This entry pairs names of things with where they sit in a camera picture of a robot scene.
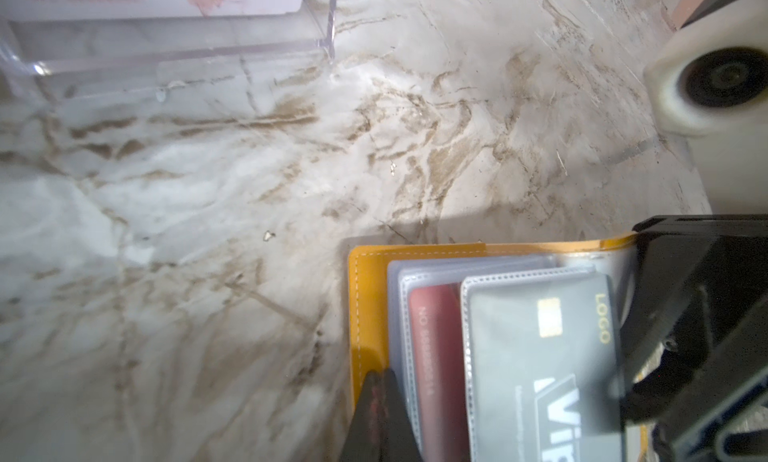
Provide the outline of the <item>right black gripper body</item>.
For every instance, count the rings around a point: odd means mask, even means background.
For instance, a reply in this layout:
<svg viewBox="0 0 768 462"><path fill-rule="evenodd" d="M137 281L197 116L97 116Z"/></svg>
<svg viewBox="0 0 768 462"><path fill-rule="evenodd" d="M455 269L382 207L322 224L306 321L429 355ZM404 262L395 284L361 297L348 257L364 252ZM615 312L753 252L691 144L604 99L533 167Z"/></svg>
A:
<svg viewBox="0 0 768 462"><path fill-rule="evenodd" d="M620 330L625 423L651 423L662 461L763 461L740 425L767 403L767 218L655 216Z"/></svg>

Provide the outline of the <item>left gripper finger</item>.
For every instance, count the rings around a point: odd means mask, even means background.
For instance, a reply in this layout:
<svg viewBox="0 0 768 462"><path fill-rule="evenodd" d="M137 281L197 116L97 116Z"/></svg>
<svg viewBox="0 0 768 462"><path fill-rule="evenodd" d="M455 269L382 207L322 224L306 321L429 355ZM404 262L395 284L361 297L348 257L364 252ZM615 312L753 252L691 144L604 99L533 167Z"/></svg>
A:
<svg viewBox="0 0 768 462"><path fill-rule="evenodd" d="M369 371L339 461L422 461L395 373Z"/></svg>

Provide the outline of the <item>grey credit card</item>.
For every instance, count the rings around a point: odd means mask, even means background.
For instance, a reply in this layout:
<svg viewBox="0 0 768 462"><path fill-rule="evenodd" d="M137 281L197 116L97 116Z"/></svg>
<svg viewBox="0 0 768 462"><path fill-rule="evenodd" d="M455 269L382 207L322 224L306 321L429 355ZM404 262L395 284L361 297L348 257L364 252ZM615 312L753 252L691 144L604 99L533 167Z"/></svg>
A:
<svg viewBox="0 0 768 462"><path fill-rule="evenodd" d="M474 461L621 461L616 318L592 266L461 285Z"/></svg>

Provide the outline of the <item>yellow leather card holder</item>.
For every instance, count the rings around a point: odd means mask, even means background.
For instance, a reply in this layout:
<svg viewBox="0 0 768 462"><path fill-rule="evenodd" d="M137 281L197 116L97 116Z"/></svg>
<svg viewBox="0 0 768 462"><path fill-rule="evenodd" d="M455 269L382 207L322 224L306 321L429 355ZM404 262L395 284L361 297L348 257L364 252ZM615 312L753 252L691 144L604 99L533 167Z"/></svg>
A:
<svg viewBox="0 0 768 462"><path fill-rule="evenodd" d="M391 369L422 452L408 299L417 288L470 277L559 267L592 266L609 280L615 334L633 285L634 240L630 236L586 242L534 244L361 246L349 257L351 379L357 404L369 371ZM646 426L622 421L625 457L643 460L651 450Z"/></svg>

